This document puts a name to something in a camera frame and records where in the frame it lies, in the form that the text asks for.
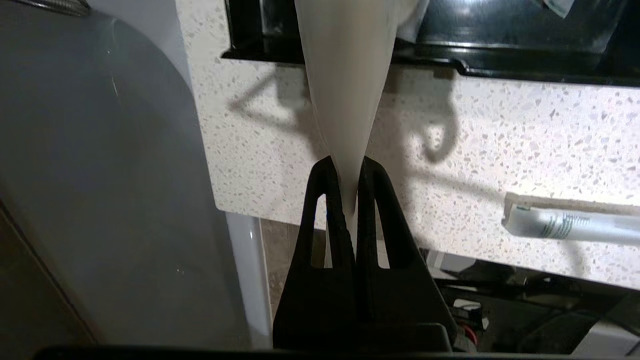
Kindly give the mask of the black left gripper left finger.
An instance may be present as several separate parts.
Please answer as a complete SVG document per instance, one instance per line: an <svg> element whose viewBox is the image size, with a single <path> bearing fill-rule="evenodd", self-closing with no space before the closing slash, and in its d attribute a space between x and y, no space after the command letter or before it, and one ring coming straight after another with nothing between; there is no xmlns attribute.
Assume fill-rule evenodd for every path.
<svg viewBox="0 0 640 360"><path fill-rule="evenodd" d="M320 196L326 198L330 268L312 264ZM338 173L332 158L325 157L313 165L308 177L294 254L273 322L275 349L331 351L348 347L348 331L357 323L354 268Z"/></svg>

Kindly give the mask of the black plastic tray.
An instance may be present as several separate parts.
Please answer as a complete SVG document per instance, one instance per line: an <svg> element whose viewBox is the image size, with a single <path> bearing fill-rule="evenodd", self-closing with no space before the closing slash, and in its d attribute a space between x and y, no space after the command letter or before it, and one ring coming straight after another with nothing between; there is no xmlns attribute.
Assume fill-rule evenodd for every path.
<svg viewBox="0 0 640 360"><path fill-rule="evenodd" d="M394 65L462 76L640 88L640 0L430 0Z"/></svg>

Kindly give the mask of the long clear plastic packet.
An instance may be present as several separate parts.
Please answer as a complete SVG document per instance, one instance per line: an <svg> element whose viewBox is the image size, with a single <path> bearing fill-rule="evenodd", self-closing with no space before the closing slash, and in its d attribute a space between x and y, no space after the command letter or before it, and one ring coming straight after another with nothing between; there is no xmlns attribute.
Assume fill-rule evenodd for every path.
<svg viewBox="0 0 640 360"><path fill-rule="evenodd" d="M357 250L362 162L393 56L396 0L294 0L311 104Z"/></svg>

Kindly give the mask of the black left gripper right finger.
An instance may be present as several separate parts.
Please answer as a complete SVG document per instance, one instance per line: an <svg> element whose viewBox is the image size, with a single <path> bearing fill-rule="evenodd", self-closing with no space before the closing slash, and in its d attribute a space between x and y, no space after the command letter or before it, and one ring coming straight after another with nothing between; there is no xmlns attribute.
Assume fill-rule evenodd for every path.
<svg viewBox="0 0 640 360"><path fill-rule="evenodd" d="M358 183L358 319L386 350L451 351L458 328L384 167L365 157Z"/></svg>

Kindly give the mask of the white ceramic floor fixture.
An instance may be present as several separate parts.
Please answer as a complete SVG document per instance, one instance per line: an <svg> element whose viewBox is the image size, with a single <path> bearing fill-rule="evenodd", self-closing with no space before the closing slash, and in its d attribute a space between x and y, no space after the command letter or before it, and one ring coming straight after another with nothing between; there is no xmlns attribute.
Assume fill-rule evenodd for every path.
<svg viewBox="0 0 640 360"><path fill-rule="evenodd" d="M0 0L0 199L103 344L272 346L199 120L176 0Z"/></svg>

